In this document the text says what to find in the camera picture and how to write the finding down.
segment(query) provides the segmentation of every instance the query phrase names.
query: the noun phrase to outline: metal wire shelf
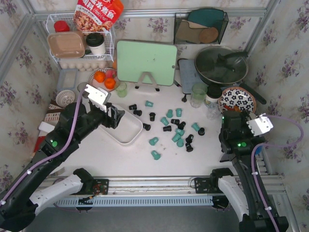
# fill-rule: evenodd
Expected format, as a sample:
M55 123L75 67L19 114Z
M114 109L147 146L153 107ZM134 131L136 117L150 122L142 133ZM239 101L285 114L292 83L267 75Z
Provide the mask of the metal wire shelf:
M46 21L46 30L48 34L55 33L54 24L55 22L59 20L66 21L68 26L70 27L70 31L75 31L76 26L73 22L73 16L72 13L66 13L66 14L50 14ZM50 51L50 54L52 58L55 60L55 62L60 61L68 61L68 60L78 60L78 61L101 61L101 60L112 60L113 61L113 55L114 55L114 44L115 44L115 31L112 27L109 31L97 31L98 33L102 34L104 36L104 44L105 44L105 50L106 53L102 55L92 55L88 54L83 56L82 58L78 59L60 59L55 57L52 52ZM83 31L84 36L87 36L89 31Z

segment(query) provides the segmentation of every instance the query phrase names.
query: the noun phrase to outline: black cap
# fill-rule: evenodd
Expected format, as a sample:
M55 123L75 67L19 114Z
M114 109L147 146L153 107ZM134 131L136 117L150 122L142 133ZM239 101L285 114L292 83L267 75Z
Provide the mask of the black cap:
M150 116L150 121L153 122L155 120L155 113L151 112L149 116Z
M191 144L186 143L186 144L185 144L185 147L186 147L187 152L193 151L193 147L191 147Z
M151 126L149 124L143 123L143 128L147 131L150 130Z
M172 119L170 122L171 122L172 124L179 125L180 120L179 120L179 119Z
M133 111L133 114L138 115L138 116L141 116L142 113L143 113L142 110L134 110Z
M189 136L185 139L185 141L190 144L190 143L192 143L193 138L194 138L194 136L192 134L189 134Z
M137 110L137 105L136 104L130 105L129 110Z
M86 37L86 44L90 47L98 47L104 43L104 36L100 33L90 33Z
M201 128L198 130L198 134L199 134L199 135L204 135L204 134L205 134L205 129L201 127Z
M184 127L185 127L186 123L185 122L182 122L181 124L178 125L178 129L181 129L183 130Z
M163 128L163 131L166 132L166 131L172 131L172 127L171 126L166 126Z
M219 86L217 85L210 85L207 88L207 96L209 96L210 98L220 98L222 95L222 90Z

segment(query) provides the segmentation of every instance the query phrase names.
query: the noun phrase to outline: cutting board stand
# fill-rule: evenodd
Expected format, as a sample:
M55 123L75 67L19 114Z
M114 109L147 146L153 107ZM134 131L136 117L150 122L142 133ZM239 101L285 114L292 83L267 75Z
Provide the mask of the cutting board stand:
M143 80L144 80L144 78L145 78L146 76L148 76L149 79L151 80L151 82L152 82L151 84L143 83ZM155 90L156 90L157 92L160 91L160 88L159 88L158 84L156 83L155 78L153 77L153 75L151 74L151 72L143 72L143 73L141 74L141 76L140 76L140 78L139 78L139 81L138 81L138 82L136 83L136 85L135 85L135 88L136 88L136 89L139 89L140 86L152 86L152 87L155 88Z

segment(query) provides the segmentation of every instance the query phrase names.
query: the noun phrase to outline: floral plate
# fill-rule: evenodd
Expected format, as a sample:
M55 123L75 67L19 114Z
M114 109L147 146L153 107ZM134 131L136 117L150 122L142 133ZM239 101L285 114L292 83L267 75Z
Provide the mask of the floral plate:
M230 87L223 91L219 99L219 109L221 112L227 110L224 106L234 109L238 106L241 111L248 110L252 113L256 110L256 101L251 93L241 87Z

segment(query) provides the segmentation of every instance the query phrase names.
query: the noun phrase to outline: red packaging bag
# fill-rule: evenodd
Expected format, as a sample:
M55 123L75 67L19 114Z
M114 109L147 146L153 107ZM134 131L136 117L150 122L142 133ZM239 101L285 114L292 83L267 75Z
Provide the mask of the red packaging bag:
M80 31L110 30L123 10L120 0L78 0L73 21Z

